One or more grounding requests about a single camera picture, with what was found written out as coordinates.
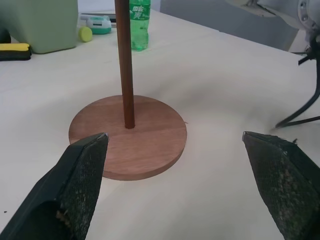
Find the plastic bottle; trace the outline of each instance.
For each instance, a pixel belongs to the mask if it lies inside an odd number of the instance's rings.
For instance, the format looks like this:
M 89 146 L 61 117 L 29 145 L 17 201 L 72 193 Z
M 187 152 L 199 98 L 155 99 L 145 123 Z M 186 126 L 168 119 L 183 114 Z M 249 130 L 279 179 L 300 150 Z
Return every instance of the plastic bottle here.
M 131 48 L 142 51 L 148 48 L 151 0 L 130 0 Z

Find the round wooden disc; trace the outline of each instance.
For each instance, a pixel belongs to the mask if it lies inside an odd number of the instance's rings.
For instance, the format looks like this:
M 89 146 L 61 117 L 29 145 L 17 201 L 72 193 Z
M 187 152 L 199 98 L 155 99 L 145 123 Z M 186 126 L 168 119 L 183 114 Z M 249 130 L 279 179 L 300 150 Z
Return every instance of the round wooden disc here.
M 123 111 L 121 95 L 86 106 L 71 122 L 70 143 L 108 133 L 103 176 L 109 179 L 146 179 L 175 164 L 187 141 L 187 128 L 181 116 L 161 101 L 135 95 L 135 128 L 126 129 Z

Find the wooden dowel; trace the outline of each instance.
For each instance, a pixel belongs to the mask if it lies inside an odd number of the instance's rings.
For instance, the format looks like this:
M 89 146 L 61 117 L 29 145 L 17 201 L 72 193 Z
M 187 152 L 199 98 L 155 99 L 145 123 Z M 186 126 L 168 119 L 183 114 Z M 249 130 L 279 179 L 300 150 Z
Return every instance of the wooden dowel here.
M 129 0 L 114 0 L 119 64 L 123 99 L 124 126 L 135 127 Z

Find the white table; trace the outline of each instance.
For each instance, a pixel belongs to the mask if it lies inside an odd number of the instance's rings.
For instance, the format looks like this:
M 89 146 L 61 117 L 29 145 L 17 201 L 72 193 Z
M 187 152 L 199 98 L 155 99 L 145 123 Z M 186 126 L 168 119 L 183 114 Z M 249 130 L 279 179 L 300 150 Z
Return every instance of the white table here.
M 87 239 L 282 240 L 242 133 L 268 133 L 302 106 L 315 89 L 315 62 L 298 67 L 299 56 L 154 11 L 149 33 L 149 49 L 132 55 L 134 92 L 177 110 L 188 123 L 186 148 L 158 176 L 104 178 Z M 77 112 L 120 93 L 115 32 L 0 63 L 0 231 L 68 146 Z M 317 102 L 302 117 L 319 110 Z M 320 164 L 317 123 L 274 134 L 298 138 Z

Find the metal robot arm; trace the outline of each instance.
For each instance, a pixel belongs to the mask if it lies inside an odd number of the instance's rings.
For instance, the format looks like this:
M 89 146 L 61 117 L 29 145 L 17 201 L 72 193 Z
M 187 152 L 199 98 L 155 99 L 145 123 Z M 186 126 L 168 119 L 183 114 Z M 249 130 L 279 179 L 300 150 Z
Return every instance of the metal robot arm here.
M 310 35 L 320 30 L 320 0 L 226 0 L 261 17 L 281 17 Z

